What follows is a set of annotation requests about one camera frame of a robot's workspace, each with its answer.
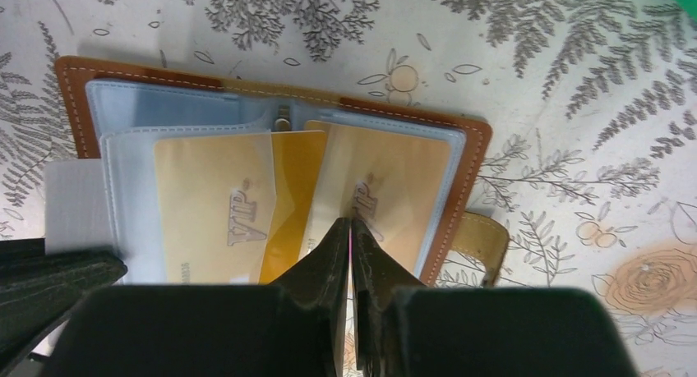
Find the gold VIP card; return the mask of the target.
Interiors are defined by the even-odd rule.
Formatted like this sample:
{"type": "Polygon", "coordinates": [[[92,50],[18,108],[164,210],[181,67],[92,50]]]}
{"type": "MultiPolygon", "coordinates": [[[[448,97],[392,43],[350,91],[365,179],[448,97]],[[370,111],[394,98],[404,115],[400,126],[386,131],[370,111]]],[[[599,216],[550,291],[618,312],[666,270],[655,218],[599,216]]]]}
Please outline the gold VIP card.
{"type": "Polygon", "coordinates": [[[155,144],[162,244],[175,283],[269,283],[301,256],[323,131],[155,144]]]}
{"type": "Polygon", "coordinates": [[[450,163],[443,140],[319,120],[327,135],[300,251],[314,249],[337,218],[360,218],[378,245],[416,274],[429,250],[430,227],[450,163]]]}

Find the brown leather card holder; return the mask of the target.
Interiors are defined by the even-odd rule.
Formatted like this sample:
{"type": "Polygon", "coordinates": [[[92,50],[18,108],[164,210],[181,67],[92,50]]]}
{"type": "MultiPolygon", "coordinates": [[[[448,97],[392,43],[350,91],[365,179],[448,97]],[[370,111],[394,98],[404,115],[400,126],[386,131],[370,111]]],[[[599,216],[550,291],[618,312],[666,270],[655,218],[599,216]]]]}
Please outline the brown leather card holder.
{"type": "Polygon", "coordinates": [[[350,125],[399,132],[419,127],[452,131],[463,137],[464,146],[455,157],[453,181],[445,189],[435,236],[426,244],[425,265],[418,268],[417,276],[433,284],[446,253],[457,251],[483,264],[483,286],[490,287],[499,278],[507,231],[465,208],[492,138],[492,128],[482,120],[291,85],[198,76],[88,57],[60,57],[54,70],[82,159],[99,158],[99,138],[116,131],[203,126],[270,130],[279,119],[296,130],[318,108],[329,119],[350,125]]]}

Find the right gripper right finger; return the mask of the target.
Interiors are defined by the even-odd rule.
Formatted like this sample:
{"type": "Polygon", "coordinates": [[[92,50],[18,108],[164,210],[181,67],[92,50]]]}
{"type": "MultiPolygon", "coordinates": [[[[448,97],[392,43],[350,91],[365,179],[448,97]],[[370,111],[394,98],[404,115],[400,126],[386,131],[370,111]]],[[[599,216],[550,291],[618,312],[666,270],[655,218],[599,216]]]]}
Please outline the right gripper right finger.
{"type": "Polygon", "coordinates": [[[356,367],[365,376],[634,376],[612,318],[561,288],[434,288],[351,227],[356,367]]]}

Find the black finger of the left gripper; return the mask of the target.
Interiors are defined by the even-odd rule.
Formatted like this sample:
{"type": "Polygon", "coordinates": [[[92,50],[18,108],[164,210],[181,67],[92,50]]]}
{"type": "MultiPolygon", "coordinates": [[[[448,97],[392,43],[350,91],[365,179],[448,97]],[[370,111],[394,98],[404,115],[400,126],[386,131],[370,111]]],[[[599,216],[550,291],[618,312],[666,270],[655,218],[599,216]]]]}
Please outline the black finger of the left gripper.
{"type": "Polygon", "coordinates": [[[48,254],[43,238],[1,241],[1,375],[8,376],[91,292],[127,266],[112,251],[48,254]]]}

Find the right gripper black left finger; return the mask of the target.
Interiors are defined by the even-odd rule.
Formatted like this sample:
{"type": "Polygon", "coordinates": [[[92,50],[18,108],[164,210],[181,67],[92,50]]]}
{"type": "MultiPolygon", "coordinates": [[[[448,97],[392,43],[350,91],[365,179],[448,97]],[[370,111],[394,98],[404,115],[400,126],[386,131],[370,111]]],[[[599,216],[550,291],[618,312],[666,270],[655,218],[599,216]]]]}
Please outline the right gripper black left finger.
{"type": "Polygon", "coordinates": [[[49,376],[339,376],[351,222],[265,285],[113,286],[89,295],[49,376]]]}

